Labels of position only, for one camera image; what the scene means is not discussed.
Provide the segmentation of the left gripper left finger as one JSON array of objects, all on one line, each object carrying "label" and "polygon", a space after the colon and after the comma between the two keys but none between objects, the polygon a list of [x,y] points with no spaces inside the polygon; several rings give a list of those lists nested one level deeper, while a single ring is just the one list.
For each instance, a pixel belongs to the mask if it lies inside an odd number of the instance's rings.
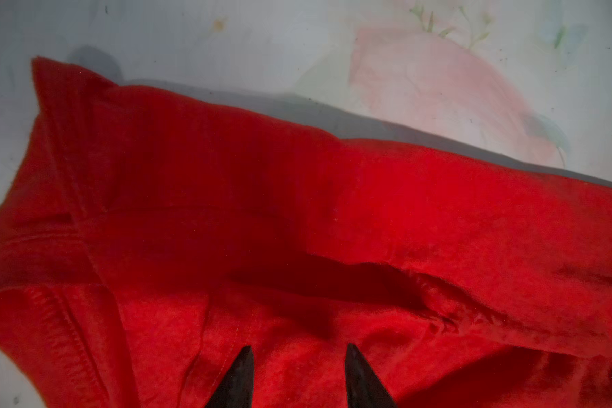
[{"label": "left gripper left finger", "polygon": [[250,408],[253,402],[254,369],[254,354],[248,345],[234,359],[205,408]]}]

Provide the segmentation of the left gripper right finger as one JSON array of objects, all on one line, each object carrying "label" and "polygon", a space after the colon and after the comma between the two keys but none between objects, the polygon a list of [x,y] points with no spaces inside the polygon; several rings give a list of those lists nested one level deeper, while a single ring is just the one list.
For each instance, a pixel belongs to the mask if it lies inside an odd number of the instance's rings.
[{"label": "left gripper right finger", "polygon": [[348,408],[397,408],[365,356],[349,343],[344,362]]}]

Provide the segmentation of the red t-shirt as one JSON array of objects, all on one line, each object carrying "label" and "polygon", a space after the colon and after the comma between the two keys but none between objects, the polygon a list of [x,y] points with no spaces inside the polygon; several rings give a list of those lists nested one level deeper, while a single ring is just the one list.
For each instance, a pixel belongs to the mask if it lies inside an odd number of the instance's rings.
[{"label": "red t-shirt", "polygon": [[0,349],[50,407],[612,407],[612,189],[51,59],[0,207]]}]

